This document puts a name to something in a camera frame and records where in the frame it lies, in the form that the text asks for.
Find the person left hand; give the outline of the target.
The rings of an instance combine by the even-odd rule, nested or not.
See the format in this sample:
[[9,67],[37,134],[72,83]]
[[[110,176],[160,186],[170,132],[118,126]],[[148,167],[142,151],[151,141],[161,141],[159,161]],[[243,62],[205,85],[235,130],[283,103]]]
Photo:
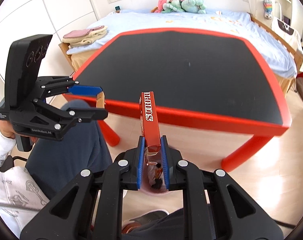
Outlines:
[[15,139],[17,135],[12,124],[6,120],[0,120],[0,132],[4,137]]

